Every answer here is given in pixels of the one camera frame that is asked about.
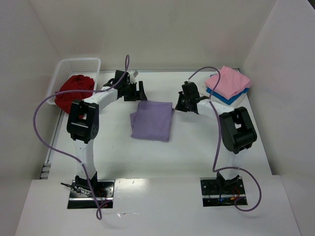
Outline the purple t shirt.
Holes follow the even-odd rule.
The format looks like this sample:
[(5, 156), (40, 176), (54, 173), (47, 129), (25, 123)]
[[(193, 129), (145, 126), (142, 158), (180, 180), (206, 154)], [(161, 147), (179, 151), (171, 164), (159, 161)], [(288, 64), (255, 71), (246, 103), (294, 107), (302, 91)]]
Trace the purple t shirt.
[(168, 142), (174, 114), (171, 102), (140, 101), (131, 113), (131, 137), (134, 139)]

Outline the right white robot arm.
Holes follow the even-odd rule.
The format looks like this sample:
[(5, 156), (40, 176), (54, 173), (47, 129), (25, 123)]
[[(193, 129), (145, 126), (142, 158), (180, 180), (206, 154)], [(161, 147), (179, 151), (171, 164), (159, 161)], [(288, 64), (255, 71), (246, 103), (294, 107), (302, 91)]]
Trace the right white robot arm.
[(219, 147), (215, 154), (213, 172), (216, 173), (220, 190), (233, 188), (240, 178), (239, 171), (246, 150), (257, 140), (247, 109), (231, 108), (201, 96), (197, 85), (188, 81), (182, 85), (175, 109), (204, 115), (218, 122)]

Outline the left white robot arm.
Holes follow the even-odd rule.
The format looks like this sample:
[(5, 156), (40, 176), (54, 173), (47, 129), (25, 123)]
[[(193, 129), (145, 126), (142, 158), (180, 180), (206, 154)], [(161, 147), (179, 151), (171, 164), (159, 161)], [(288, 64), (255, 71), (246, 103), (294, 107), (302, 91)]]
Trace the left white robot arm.
[(79, 159), (75, 186), (93, 191), (99, 187), (94, 164), (94, 139), (99, 132), (99, 113), (121, 97), (124, 101), (147, 100), (143, 82), (136, 82), (136, 70), (117, 70), (115, 77), (103, 85), (99, 92), (83, 100), (74, 100), (67, 121), (67, 132), (75, 144)]

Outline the white folded t shirt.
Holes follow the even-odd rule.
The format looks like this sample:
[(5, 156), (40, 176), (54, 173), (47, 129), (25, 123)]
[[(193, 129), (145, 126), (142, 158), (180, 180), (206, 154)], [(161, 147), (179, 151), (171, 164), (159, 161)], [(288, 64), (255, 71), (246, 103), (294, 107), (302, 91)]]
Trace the white folded t shirt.
[(242, 100), (246, 97), (246, 94), (248, 91), (249, 91), (249, 88), (245, 89), (243, 92), (241, 92), (240, 94), (230, 99), (226, 99), (223, 96), (219, 95), (218, 93), (213, 92), (211, 99), (223, 105), (227, 105), (230, 107), (237, 107), (242, 102)]

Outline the white plastic basket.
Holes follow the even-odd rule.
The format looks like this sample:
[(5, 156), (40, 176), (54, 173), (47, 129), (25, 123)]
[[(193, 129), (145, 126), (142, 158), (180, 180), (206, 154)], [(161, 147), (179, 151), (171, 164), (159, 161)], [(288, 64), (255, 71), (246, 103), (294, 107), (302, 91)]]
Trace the white plastic basket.
[(94, 80), (94, 90), (97, 88), (101, 60), (99, 58), (70, 58), (61, 60), (50, 81), (46, 97), (59, 92), (62, 85), (74, 75), (83, 75)]

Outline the pink folded t shirt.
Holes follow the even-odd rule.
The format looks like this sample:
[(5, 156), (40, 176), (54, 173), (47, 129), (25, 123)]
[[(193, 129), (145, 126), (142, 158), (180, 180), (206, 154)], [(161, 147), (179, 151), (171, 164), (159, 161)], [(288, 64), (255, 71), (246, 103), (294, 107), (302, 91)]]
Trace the pink folded t shirt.
[(230, 99), (251, 87), (251, 80), (247, 76), (227, 66), (221, 68), (220, 81), (215, 87), (218, 79), (218, 74), (211, 75), (204, 84), (226, 99)]

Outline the red t shirt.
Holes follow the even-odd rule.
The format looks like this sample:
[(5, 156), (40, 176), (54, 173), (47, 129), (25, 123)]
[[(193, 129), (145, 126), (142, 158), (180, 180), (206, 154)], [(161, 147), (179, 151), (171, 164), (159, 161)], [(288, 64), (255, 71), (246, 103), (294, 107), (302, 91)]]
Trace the red t shirt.
[[(59, 92), (68, 90), (94, 90), (95, 82), (93, 78), (84, 75), (71, 76), (60, 88)], [(74, 100), (83, 100), (92, 96), (92, 92), (70, 92), (57, 95), (55, 104), (65, 113), (69, 114), (71, 104)]]

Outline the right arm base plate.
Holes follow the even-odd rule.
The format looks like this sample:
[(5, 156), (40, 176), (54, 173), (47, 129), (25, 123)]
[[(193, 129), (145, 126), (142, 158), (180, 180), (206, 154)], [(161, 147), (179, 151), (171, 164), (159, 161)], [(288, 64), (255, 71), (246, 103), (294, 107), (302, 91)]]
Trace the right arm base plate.
[(243, 180), (241, 178), (228, 190), (220, 190), (214, 177), (201, 178), (200, 185), (204, 207), (234, 206), (236, 200), (237, 206), (248, 205)]

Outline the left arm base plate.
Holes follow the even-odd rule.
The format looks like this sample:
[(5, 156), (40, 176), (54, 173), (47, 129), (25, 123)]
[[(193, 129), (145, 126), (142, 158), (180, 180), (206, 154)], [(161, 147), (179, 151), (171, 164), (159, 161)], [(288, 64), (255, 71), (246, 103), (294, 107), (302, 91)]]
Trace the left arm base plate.
[[(113, 208), (114, 184), (113, 180), (97, 183), (94, 194), (101, 208)], [(67, 209), (97, 209), (90, 189), (78, 186), (74, 180), (64, 186), (70, 188)]]

